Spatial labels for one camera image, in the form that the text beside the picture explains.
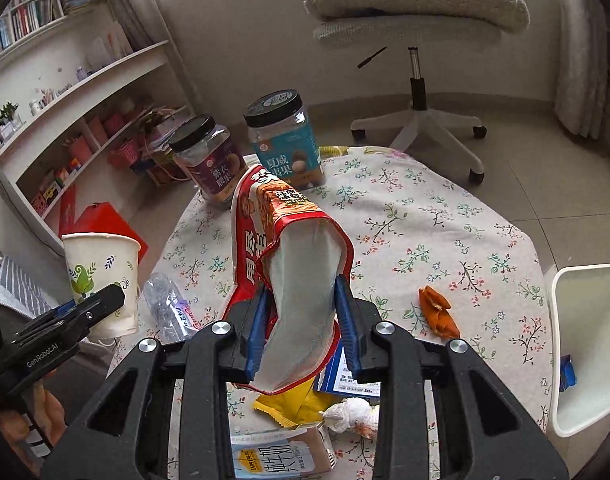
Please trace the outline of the person left hand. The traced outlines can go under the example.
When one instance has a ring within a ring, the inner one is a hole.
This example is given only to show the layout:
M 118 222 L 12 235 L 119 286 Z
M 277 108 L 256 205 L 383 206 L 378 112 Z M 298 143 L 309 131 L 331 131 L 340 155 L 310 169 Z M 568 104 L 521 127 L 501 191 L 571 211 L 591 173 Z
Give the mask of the person left hand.
M 44 459 L 66 429 L 63 405 L 44 388 L 42 380 L 29 390 L 28 408 L 0 410 L 2 437 L 32 478 L 40 477 Z

